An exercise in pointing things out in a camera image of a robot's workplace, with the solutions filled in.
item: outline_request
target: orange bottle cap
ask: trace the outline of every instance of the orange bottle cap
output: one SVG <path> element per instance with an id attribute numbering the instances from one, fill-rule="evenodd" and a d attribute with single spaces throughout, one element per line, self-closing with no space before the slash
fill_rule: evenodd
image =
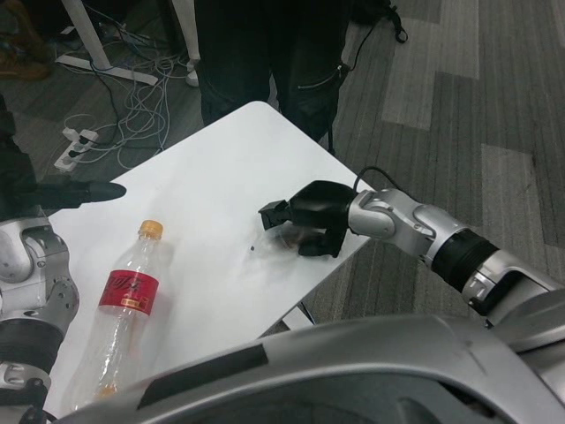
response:
<path id="1" fill-rule="evenodd" d="M 160 240 L 162 236 L 162 224 L 157 221 L 146 220 L 141 227 L 139 227 L 139 235 Z"/>

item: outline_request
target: white table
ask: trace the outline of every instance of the white table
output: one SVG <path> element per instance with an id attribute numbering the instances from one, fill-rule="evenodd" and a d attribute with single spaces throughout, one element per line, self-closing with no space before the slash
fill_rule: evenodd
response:
<path id="1" fill-rule="evenodd" d="M 355 175 L 270 106 L 253 102 L 116 179 L 125 197 L 54 214 L 80 308 L 51 373 L 46 410 L 60 415 L 108 273 L 144 219 L 164 225 L 164 250 L 172 254 L 159 290 L 174 292 L 172 307 L 166 296 L 154 305 L 152 322 L 161 327 L 147 334 L 160 352 L 149 374 L 252 341 L 279 322 L 366 242 L 349 233 L 337 259 L 251 250 L 263 234 L 257 211 L 315 179 L 352 184 Z"/>

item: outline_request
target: person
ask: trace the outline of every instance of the person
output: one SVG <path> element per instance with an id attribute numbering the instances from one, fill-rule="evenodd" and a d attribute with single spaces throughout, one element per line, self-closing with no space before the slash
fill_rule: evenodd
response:
<path id="1" fill-rule="evenodd" d="M 0 33 L 0 79 L 44 80 L 50 75 L 50 52 L 35 31 L 25 5 L 21 0 L 0 0 L 0 5 L 18 22 L 16 34 Z M 15 49 L 26 55 L 18 55 Z"/>
<path id="2" fill-rule="evenodd" d="M 351 0 L 196 0 L 205 125 L 269 97 L 319 141 L 337 113 Z"/>

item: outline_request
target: white desk leg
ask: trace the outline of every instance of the white desk leg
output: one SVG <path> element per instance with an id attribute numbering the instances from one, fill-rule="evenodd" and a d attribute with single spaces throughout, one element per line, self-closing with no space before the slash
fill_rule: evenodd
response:
<path id="1" fill-rule="evenodd" d="M 87 10 L 81 0 L 62 0 L 64 8 L 67 10 L 69 17 L 71 18 L 72 24 L 77 28 L 77 32 L 80 35 L 80 39 L 85 44 L 88 50 L 88 54 L 92 58 L 92 62 L 96 67 L 98 73 L 107 73 L 108 75 L 113 75 L 115 77 L 126 78 L 129 80 L 136 79 L 139 82 L 144 82 L 151 86 L 154 86 L 158 79 L 153 75 L 147 75 L 140 72 L 132 72 L 123 68 L 112 68 L 106 53 L 104 52 L 104 47 L 98 38 L 98 34 L 94 30 L 92 22 L 88 17 Z M 68 64 L 70 66 L 76 66 L 78 68 L 87 69 L 92 71 L 90 62 L 85 59 L 79 59 L 70 56 L 60 56 L 56 59 L 59 64 Z"/>
<path id="2" fill-rule="evenodd" d="M 172 0 L 178 22 L 183 30 L 188 56 L 191 60 L 200 60 L 198 49 L 198 33 L 196 31 L 196 14 L 194 12 L 194 0 Z"/>
<path id="3" fill-rule="evenodd" d="M 299 307 L 295 307 L 282 318 L 282 322 L 286 324 L 289 329 L 305 329 L 312 327 L 311 321 L 304 315 Z"/>

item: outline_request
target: leg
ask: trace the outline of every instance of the leg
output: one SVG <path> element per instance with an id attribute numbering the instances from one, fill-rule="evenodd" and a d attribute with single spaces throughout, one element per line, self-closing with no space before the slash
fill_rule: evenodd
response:
<path id="1" fill-rule="evenodd" d="M 266 29 L 260 0 L 196 0 L 202 118 L 213 123 L 268 99 Z"/>
<path id="2" fill-rule="evenodd" d="M 192 61 L 200 60 L 198 50 L 198 35 L 196 33 L 196 15 L 194 13 L 194 0 L 172 0 L 178 22 L 183 30 L 188 57 Z"/>
<path id="3" fill-rule="evenodd" d="M 334 122 L 350 0 L 269 2 L 269 48 L 283 115 L 314 140 Z M 289 27 L 296 27 L 289 34 Z"/>

